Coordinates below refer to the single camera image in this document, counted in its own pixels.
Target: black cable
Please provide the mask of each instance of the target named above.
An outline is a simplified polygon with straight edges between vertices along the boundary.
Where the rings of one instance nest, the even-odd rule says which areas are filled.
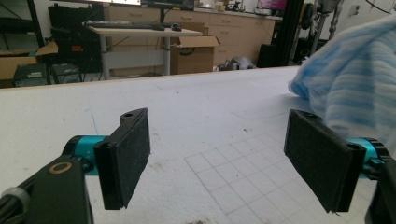
[[[10,13],[14,14],[16,17],[18,17],[19,19],[23,20],[22,17],[18,16],[17,13],[13,12],[11,9],[9,9],[8,7],[4,6],[2,3],[0,3],[0,6],[2,6],[3,8],[5,8],[7,11],[9,11]]]
[[[91,65],[92,60],[89,60],[87,63],[87,66],[85,67],[85,73],[84,73],[84,78],[82,79],[82,82],[85,82],[85,77],[87,76],[88,68]]]
[[[127,37],[125,37],[125,38],[123,38],[122,40],[120,40],[117,44],[114,44],[114,45],[112,45],[112,46],[107,46],[107,48],[112,48],[112,47],[115,47],[115,46],[117,46],[118,44],[120,44],[120,43],[122,43],[124,40],[126,40],[126,39],[128,39],[129,38],[129,36],[127,36]]]
[[[88,14],[88,16],[87,16],[87,21],[88,21],[92,16],[98,14],[99,12],[102,12],[102,11],[105,10],[106,8],[108,8],[108,7],[103,7],[103,8],[101,8],[101,9],[98,9],[98,10],[94,11],[94,12],[91,13],[91,14]]]
[[[102,77],[102,74],[103,74],[103,71],[100,72],[100,76],[99,76],[99,78],[98,78],[98,81],[100,81],[100,78]]]
[[[4,39],[4,43],[6,44],[6,48],[9,49],[9,45],[8,45],[6,34],[2,33],[2,36],[3,36],[3,39]]]
[[[50,80],[50,75],[52,73],[52,69],[51,66],[49,67],[49,71],[47,73],[47,84],[52,85],[52,81]]]
[[[157,37],[157,43],[155,44],[155,49],[157,50],[158,45],[160,43],[160,38]],[[154,76],[157,74],[157,65],[154,65]]]
[[[378,10],[380,10],[380,11],[382,11],[382,12],[385,12],[385,13],[387,13],[387,14],[390,14],[390,12],[388,12],[388,11],[386,11],[386,10],[380,8],[380,7],[377,7],[377,6],[374,5],[373,3],[369,2],[369,0],[365,0],[365,1],[366,1],[368,4],[370,4],[372,7],[375,7],[376,9],[378,9]]]
[[[64,80],[66,79],[67,76],[75,75],[76,73],[73,73],[73,72],[75,72],[75,71],[78,71],[78,67],[75,67],[75,68],[73,68],[73,69],[70,69],[70,71],[68,71],[66,74],[60,74],[60,75],[62,75],[62,77],[63,77],[62,81],[60,81],[60,78],[58,77],[58,75],[56,75],[56,77],[58,78],[59,84],[63,84],[63,83],[64,83]]]
[[[18,188],[24,189],[28,194],[31,194],[34,182],[35,175],[32,175],[19,184]],[[0,223],[6,223],[10,218],[18,216],[22,212],[23,204],[15,196],[5,195],[0,198]]]
[[[168,14],[168,12],[170,12],[171,11],[171,9],[168,9],[165,13],[163,13],[163,15],[165,16],[166,14]]]

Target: desk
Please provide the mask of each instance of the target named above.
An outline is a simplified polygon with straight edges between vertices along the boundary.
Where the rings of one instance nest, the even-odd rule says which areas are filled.
[[[160,65],[164,66],[164,74],[170,74],[170,37],[180,36],[198,36],[202,35],[200,32],[183,29],[181,32],[172,31],[170,28],[165,28],[164,31],[154,30],[140,30],[140,29],[103,29],[93,28],[89,29],[96,32],[100,36],[101,51],[102,51],[102,64],[105,80],[110,79],[110,69],[138,67],[138,66],[151,66]],[[106,37],[107,36],[144,36],[144,37],[164,37],[163,50],[147,50],[138,52],[115,52],[107,51]]]
[[[364,223],[375,181],[359,180],[349,213],[326,214],[283,154],[297,67],[0,90],[0,191],[58,157],[74,135],[108,135],[148,108],[151,155],[128,209],[95,223]]]

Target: cabinet drawer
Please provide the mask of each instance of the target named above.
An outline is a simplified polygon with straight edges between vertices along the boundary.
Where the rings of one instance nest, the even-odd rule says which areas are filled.
[[[237,46],[218,46],[215,47],[214,65],[225,63],[226,60],[231,60],[237,56]]]
[[[109,6],[105,15],[107,21],[157,21],[160,10],[150,7]]]
[[[209,16],[204,12],[170,10],[165,16],[166,22],[201,22],[209,24]]]
[[[256,42],[257,26],[241,27],[239,32],[239,45],[254,45]]]
[[[264,20],[257,24],[256,45],[271,44],[272,35],[274,32],[275,21]]]
[[[155,50],[160,48],[155,48],[154,46],[115,46],[109,50],[111,51],[139,51],[139,50]],[[112,69],[111,76],[114,77],[133,77],[136,75],[143,75],[149,72],[155,72],[163,74],[163,66],[148,66],[148,67],[133,67],[133,68],[120,68]]]
[[[209,24],[211,25],[226,25],[226,26],[240,26],[241,20],[239,16],[210,14]]]
[[[209,25],[209,35],[216,36],[221,45],[237,45],[239,42],[239,27]]]

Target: wall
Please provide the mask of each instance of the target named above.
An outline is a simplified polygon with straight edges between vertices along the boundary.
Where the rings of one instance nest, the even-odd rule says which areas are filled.
[[[203,3],[213,4],[215,0],[201,0]],[[30,19],[29,9],[26,5],[26,0],[0,0],[0,2],[11,10],[16,12],[19,16],[24,19]],[[86,7],[86,4],[77,4],[77,3],[69,3],[69,2],[56,2],[50,0],[34,0],[35,8],[37,11],[37,17],[40,22],[42,35],[44,37],[50,37],[50,14],[48,13],[48,7],[52,6],[54,3],[59,3],[61,6],[68,7]],[[305,0],[305,2],[314,2],[314,0]],[[348,16],[349,9],[352,5],[360,5],[361,9],[357,16]],[[395,4],[395,0],[376,0],[375,4],[381,8],[386,10],[390,10],[392,6]],[[246,6],[247,11],[252,11],[253,8],[257,5],[257,0],[243,0],[243,5]],[[9,12],[5,11],[0,7],[0,16],[4,17],[15,17]],[[356,25],[360,25],[366,23],[368,21],[377,20],[387,16],[387,14],[375,9],[371,8],[369,4],[367,4],[364,0],[345,0],[343,4],[343,10],[341,12],[339,18],[339,24],[337,25],[337,33],[341,32],[349,27],[353,27]],[[327,39],[329,37],[329,28],[330,22],[332,20],[332,15],[327,18],[325,26],[322,31],[321,38]],[[302,31],[301,36],[307,36],[308,32]],[[36,49],[37,44],[35,42],[35,37],[33,35],[12,35],[7,39],[8,44],[12,46],[14,49]],[[0,48],[4,49],[4,39],[0,37]]]
[[[26,0],[0,0],[0,3],[11,9],[14,13],[23,19],[30,20],[30,11]],[[34,0],[37,18],[40,23],[43,37],[50,37],[50,14],[48,7],[58,3],[60,6],[67,7],[87,7],[87,4],[56,2],[50,0]],[[17,18],[12,13],[0,7],[0,17]],[[7,42],[11,49],[38,49],[35,41],[35,35],[7,35]],[[2,36],[0,36],[0,49],[5,49],[6,44]]]
[[[314,0],[305,0],[306,3],[313,3]],[[376,0],[375,5],[386,10],[386,11],[393,11],[391,10],[395,4],[395,0]],[[349,10],[353,5],[360,6],[359,13],[356,16],[349,16]],[[364,24],[369,21],[375,21],[381,18],[388,16],[388,14],[379,11],[376,8],[371,8],[371,6],[365,0],[345,0],[343,4],[343,8],[341,14],[338,18],[338,24],[336,33],[339,33],[347,28]],[[322,34],[320,36],[321,39],[328,39],[329,38],[329,28],[331,26],[333,14],[331,14],[325,22],[325,25],[322,30]],[[307,36],[308,31],[302,31],[300,36]]]

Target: blue striped cloth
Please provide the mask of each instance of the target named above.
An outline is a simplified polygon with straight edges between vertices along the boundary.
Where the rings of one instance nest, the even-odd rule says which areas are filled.
[[[337,133],[374,137],[394,153],[396,15],[337,35],[300,67],[289,90]]]

